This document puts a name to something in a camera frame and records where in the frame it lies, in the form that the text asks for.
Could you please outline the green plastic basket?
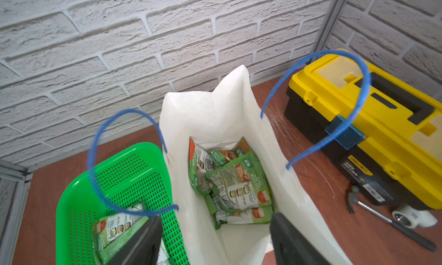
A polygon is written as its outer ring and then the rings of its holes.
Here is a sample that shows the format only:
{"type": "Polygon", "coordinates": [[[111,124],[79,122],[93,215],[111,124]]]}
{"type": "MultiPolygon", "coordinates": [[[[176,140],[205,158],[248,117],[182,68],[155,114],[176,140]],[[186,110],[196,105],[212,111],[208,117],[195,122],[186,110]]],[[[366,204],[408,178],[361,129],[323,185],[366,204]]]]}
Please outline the green plastic basket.
{"type": "MultiPolygon", "coordinates": [[[[152,143],[130,146],[96,165],[95,172],[106,198],[123,208],[143,202],[147,210],[161,210],[173,203],[162,150],[152,143]]],[[[56,209],[56,264],[95,264],[94,223],[114,213],[93,191],[87,172],[74,179],[56,209]]]]}

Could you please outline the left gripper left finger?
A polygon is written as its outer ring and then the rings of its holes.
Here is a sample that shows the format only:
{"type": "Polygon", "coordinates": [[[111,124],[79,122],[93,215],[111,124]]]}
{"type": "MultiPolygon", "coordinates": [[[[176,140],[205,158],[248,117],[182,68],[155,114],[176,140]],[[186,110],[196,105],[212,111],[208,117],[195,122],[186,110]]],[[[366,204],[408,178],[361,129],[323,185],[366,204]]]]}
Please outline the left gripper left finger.
{"type": "Polygon", "coordinates": [[[147,221],[132,236],[108,265],[156,265],[163,235],[159,216],[147,217],[147,221]]]}

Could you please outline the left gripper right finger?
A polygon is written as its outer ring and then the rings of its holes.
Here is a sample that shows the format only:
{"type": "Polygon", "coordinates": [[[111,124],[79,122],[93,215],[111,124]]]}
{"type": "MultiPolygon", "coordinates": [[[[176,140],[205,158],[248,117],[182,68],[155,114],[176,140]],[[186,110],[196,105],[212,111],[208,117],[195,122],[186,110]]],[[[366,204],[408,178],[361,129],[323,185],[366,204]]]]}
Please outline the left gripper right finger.
{"type": "Polygon", "coordinates": [[[272,215],[270,235],[277,265],[327,265],[328,261],[282,213],[272,215]]]}

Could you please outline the yellow corn soup packet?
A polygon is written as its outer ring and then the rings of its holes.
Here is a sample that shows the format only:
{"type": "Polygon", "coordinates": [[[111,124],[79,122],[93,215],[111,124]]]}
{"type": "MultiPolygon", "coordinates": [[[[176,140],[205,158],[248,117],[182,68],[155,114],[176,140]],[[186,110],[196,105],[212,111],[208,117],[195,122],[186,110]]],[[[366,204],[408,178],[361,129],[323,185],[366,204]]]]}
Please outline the yellow corn soup packet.
{"type": "Polygon", "coordinates": [[[273,207],[258,207],[246,210],[241,213],[228,215],[224,210],[218,209],[214,214],[215,229],[218,230],[222,225],[255,225],[269,224],[274,214],[273,207]]]}

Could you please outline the green soup packet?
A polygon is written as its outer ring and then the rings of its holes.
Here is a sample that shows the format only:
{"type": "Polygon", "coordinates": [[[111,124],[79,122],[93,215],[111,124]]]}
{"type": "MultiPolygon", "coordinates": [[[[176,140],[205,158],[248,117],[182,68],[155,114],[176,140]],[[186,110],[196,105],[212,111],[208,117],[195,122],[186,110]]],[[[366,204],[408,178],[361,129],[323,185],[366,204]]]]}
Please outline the green soup packet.
{"type": "Polygon", "coordinates": [[[206,178],[208,172],[214,171],[214,162],[209,153],[192,137],[189,139],[189,182],[191,187],[200,195],[205,196],[211,192],[211,186],[206,178]]]}

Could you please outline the white blue checkered paper bag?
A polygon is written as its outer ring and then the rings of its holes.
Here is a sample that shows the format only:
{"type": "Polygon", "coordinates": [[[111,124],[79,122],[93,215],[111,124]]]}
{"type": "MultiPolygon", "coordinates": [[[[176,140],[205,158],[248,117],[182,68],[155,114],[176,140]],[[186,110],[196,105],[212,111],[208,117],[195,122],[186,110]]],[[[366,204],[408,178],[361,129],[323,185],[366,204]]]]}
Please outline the white blue checkered paper bag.
{"type": "Polygon", "coordinates": [[[229,73],[213,92],[166,95],[156,125],[163,162],[172,183],[173,202],[189,262],[193,265],[261,264],[272,241],[268,227],[230,227],[216,234],[203,213],[203,204],[185,177],[189,138],[198,143],[228,143],[244,137],[258,155],[276,199],[277,210],[333,265],[349,258],[336,242],[321,213],[305,192],[279,146],[269,119],[253,95],[244,66],[229,73]]]}

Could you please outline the green packet with ham picture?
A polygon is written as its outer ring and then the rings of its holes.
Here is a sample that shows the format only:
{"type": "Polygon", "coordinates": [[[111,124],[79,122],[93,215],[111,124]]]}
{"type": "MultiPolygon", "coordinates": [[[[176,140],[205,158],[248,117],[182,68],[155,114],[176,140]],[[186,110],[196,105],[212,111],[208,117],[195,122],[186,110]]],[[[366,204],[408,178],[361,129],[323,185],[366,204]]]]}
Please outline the green packet with ham picture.
{"type": "Polygon", "coordinates": [[[264,169],[253,152],[207,173],[206,178],[227,214],[273,205],[264,169]]]}

